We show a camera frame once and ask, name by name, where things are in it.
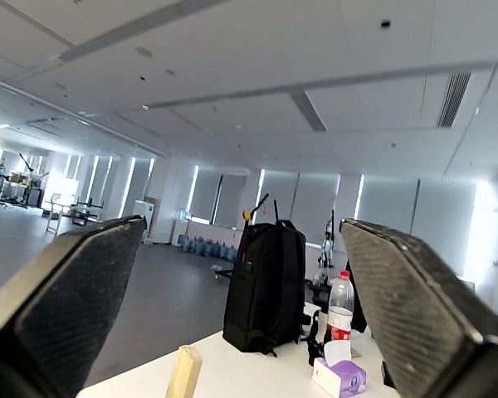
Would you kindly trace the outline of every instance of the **purple tissue box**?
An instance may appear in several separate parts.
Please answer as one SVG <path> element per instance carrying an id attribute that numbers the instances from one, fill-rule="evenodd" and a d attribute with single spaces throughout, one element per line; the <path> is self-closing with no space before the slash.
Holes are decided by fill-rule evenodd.
<path id="1" fill-rule="evenodd" d="M 367 373 L 351 361 L 341 361 L 330 367 L 341 378 L 339 398 L 348 398 L 365 391 Z"/>
<path id="2" fill-rule="evenodd" d="M 334 398 L 347 398 L 365 391 L 367 373 L 351 361 L 328 367 L 325 359 L 316 358 L 312 380 Z"/>

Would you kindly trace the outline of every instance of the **white table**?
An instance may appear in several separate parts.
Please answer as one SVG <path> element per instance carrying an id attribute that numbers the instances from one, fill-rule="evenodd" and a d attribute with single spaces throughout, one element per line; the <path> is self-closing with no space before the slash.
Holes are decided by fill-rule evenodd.
<path id="1" fill-rule="evenodd" d="M 241 353 L 218 332 L 193 344 L 203 356 L 195 398 L 303 397 L 328 398 L 311 380 L 306 343 L 276 348 L 278 358 Z M 397 398 L 382 383 L 382 356 L 373 339 L 357 337 L 352 347 L 362 356 L 354 362 L 367 372 L 367 389 L 360 398 Z M 79 398 L 161 398 L 168 388 L 177 352 L 85 388 Z"/>

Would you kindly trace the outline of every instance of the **wooden block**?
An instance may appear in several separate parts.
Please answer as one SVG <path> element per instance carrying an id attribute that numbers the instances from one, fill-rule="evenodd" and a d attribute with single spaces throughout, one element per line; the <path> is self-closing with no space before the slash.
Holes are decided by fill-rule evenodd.
<path id="1" fill-rule="evenodd" d="M 179 347 L 179 357 L 169 381 L 166 398 L 192 398 L 202 363 L 203 358 L 194 347 Z"/>

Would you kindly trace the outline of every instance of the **yellow tag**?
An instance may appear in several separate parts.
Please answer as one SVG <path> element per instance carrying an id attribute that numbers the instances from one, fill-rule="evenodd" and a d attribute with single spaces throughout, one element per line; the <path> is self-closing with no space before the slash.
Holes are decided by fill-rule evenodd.
<path id="1" fill-rule="evenodd" d="M 242 211 L 242 217 L 244 221 L 250 221 L 251 220 L 251 211 L 250 210 L 244 210 Z"/>

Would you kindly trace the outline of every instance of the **gray floor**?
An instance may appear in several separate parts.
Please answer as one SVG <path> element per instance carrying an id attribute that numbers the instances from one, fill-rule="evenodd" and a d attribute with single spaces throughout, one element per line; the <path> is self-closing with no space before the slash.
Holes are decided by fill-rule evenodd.
<path id="1" fill-rule="evenodd" d="M 38 212 L 0 209 L 0 287 L 51 242 L 45 227 Z M 68 228 L 64 220 L 63 230 Z M 87 385 L 221 330 L 228 282 L 214 279 L 214 262 L 169 246 L 141 246 L 120 315 Z"/>

